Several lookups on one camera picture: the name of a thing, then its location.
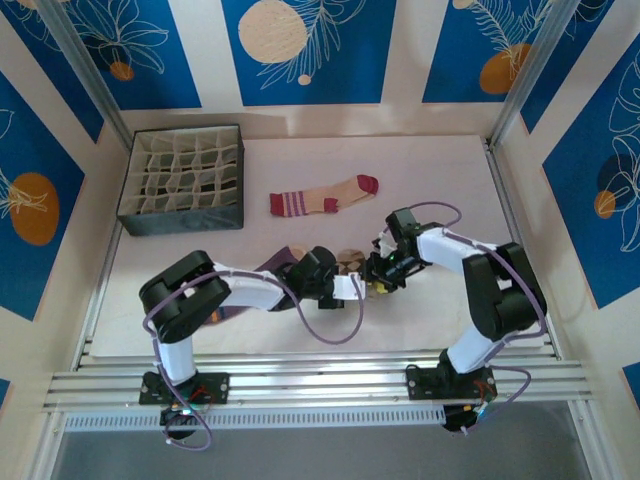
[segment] metal rail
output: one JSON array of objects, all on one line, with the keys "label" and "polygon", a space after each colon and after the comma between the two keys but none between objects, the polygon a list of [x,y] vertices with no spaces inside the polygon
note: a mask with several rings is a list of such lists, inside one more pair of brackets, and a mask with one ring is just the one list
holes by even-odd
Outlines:
[{"label": "metal rail", "polygon": [[[210,355],[198,356],[196,363],[202,372],[231,374],[229,403],[220,408],[415,405],[407,395],[404,370],[412,363],[434,367],[439,353]],[[531,386],[521,397],[524,401],[591,398],[580,362],[556,360],[550,345],[512,347],[494,363],[521,366],[532,373]],[[84,355],[78,371],[54,374],[44,410],[158,410],[137,405],[142,375],[153,369],[150,357],[109,360]],[[498,401],[522,385],[523,378],[517,373],[496,371],[495,376]]]}]

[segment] beige sock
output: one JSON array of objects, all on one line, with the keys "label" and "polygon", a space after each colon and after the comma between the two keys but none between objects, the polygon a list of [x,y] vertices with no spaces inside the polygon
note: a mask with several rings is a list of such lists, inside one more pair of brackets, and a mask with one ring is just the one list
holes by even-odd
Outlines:
[{"label": "beige sock", "polygon": [[306,245],[298,244],[289,245],[289,250],[291,250],[291,255],[298,261],[302,260],[302,257],[309,251]]},{"label": "beige sock", "polygon": [[364,265],[364,253],[360,250],[347,249],[338,253],[338,274],[348,275],[359,272]]},{"label": "beige sock", "polygon": [[369,200],[378,192],[378,179],[356,175],[329,187],[298,192],[272,193],[271,213],[280,217],[299,217],[312,213],[337,213],[343,208]]}]

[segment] metal vent grille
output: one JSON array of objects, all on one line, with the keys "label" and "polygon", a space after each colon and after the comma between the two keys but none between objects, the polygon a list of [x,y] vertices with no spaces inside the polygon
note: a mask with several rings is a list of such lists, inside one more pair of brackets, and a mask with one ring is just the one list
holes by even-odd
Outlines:
[{"label": "metal vent grille", "polygon": [[[67,432],[144,431],[160,429],[158,412],[84,413],[67,417]],[[204,415],[216,429],[441,425],[442,406],[225,409]],[[191,429],[195,422],[175,427]]]}]

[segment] sock organizer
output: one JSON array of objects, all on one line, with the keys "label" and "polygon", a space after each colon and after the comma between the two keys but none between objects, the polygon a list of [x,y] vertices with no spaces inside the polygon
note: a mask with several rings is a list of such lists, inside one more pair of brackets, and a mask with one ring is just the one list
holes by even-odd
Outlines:
[{"label": "sock organizer", "polygon": [[237,125],[136,132],[117,216],[134,236],[242,228]]}]

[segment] white mat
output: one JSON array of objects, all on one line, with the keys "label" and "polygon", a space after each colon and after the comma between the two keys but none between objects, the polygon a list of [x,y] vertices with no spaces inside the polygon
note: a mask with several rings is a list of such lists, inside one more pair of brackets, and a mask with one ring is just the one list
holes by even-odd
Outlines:
[{"label": "white mat", "polygon": [[[91,354],[151,354],[142,330],[138,290],[150,278],[196,249],[214,261],[254,268],[286,244],[371,250],[371,240],[394,209],[425,200],[443,200],[463,210],[455,231],[494,243],[510,240],[506,222],[476,136],[362,137],[251,140],[245,142],[245,228],[239,231],[156,237],[122,234]],[[335,215],[279,218],[269,213],[269,193],[330,185],[360,173],[380,182],[375,199]],[[414,211],[421,222],[446,221],[441,207]],[[310,323],[326,337],[345,336],[357,306],[318,311],[304,302]],[[439,267],[411,279],[406,290],[366,301],[364,326],[340,347],[313,339],[295,311],[251,310],[194,335],[195,353],[398,351],[445,348],[470,324],[464,281]],[[528,341],[541,345],[541,341]]]}]

